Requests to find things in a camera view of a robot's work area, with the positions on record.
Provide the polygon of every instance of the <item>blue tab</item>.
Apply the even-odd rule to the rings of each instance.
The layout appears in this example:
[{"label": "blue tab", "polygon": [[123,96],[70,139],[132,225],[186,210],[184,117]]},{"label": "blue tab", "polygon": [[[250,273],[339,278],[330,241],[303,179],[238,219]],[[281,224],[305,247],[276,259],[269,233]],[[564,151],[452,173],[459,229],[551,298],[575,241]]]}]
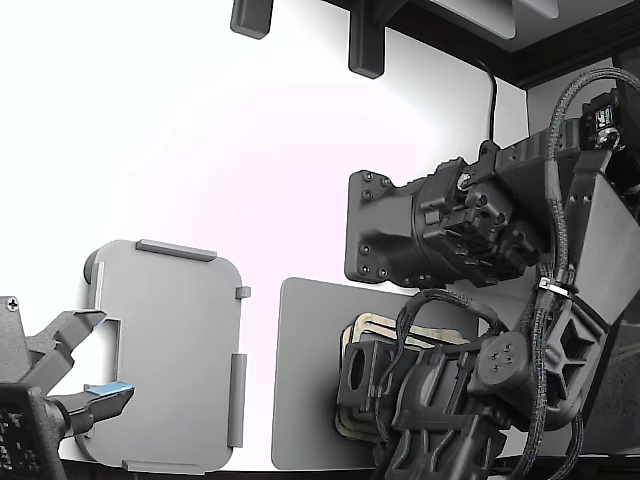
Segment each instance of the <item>blue tab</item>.
[{"label": "blue tab", "polygon": [[129,385],[128,383],[113,382],[87,391],[100,397],[106,397],[108,395],[117,395],[118,393],[128,392],[129,390],[133,390],[133,388],[133,385]]}]

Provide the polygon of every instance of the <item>gray plastic panel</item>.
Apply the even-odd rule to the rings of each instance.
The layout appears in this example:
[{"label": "gray plastic panel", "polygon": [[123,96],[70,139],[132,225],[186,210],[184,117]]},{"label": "gray plastic panel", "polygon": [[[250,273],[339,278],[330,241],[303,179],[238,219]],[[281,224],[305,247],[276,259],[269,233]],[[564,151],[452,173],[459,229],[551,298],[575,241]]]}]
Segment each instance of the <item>gray plastic panel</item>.
[{"label": "gray plastic panel", "polygon": [[134,472],[223,467],[242,445],[236,268],[213,252],[119,240],[91,255],[85,277],[89,305],[119,322],[114,380],[136,390],[121,416],[77,437],[81,449]]},{"label": "gray plastic panel", "polygon": [[[334,427],[340,336],[362,313],[396,318],[408,295],[290,278],[282,285],[272,461],[280,470],[372,468],[373,445]],[[458,330],[475,339],[478,320],[442,302],[427,304],[416,325]]]}]

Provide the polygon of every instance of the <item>bolt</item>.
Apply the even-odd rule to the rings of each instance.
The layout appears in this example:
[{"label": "bolt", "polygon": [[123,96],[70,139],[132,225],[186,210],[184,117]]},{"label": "bolt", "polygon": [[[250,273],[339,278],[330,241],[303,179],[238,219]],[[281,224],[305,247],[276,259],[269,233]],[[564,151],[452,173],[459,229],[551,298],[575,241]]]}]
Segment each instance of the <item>bolt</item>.
[{"label": "bolt", "polygon": [[7,300],[7,310],[9,310],[10,312],[17,312],[19,308],[20,305],[18,304],[17,298],[11,297]]},{"label": "bolt", "polygon": [[467,185],[467,183],[469,182],[469,180],[471,180],[471,175],[468,172],[464,172],[462,175],[460,175],[458,177],[458,190],[468,190],[469,186]]},{"label": "bolt", "polygon": [[476,208],[484,207],[487,204],[487,197],[485,195],[480,195],[480,198],[476,200]]}]

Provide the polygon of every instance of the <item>black mounting bracket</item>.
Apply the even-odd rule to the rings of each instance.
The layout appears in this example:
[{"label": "black mounting bracket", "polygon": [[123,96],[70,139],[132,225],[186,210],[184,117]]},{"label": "black mounting bracket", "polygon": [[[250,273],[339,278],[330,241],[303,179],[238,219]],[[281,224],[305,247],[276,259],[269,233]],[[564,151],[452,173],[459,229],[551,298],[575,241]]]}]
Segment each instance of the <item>black mounting bracket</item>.
[{"label": "black mounting bracket", "polygon": [[234,0],[231,30],[260,40],[271,29],[273,0]]},{"label": "black mounting bracket", "polygon": [[408,0],[353,0],[349,70],[368,78],[384,73],[385,27]]}]

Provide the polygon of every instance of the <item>white backdrop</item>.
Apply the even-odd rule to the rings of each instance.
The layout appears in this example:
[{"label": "white backdrop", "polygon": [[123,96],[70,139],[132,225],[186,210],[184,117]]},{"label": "white backdrop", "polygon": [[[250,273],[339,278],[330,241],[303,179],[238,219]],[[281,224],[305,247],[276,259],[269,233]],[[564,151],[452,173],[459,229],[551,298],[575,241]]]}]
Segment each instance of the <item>white backdrop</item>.
[{"label": "white backdrop", "polygon": [[[343,275],[347,181],[396,185],[473,161],[484,72],[396,32],[386,73],[347,69],[348,14],[276,0],[262,41],[229,29],[232,0],[0,2],[0,292],[27,334],[84,306],[82,268],[115,239],[216,250],[240,270],[249,355],[245,447],[230,470],[271,470],[279,288]],[[525,92],[500,82],[496,140],[527,135]],[[96,332],[53,393],[110,381]],[[80,459],[72,441],[65,458]]]}]

